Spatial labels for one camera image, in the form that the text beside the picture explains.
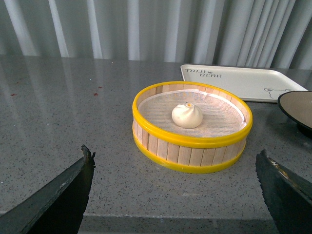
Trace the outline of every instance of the granite countertop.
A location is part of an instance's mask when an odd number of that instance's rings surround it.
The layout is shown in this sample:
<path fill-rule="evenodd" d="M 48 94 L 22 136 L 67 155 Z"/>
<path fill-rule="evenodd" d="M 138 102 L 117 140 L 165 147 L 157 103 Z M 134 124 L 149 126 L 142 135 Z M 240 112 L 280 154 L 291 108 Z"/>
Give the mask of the granite countertop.
<path fill-rule="evenodd" d="M 132 102 L 143 88 L 182 80 L 181 63 L 0 56 L 0 213 L 82 157 L 96 168 L 81 229 L 111 232 L 277 233 L 262 197 L 255 156 L 312 182 L 312 140 L 277 104 L 247 102 L 253 128 L 232 167 L 186 174 L 136 147 Z M 312 90 L 312 72 L 277 69 Z"/>

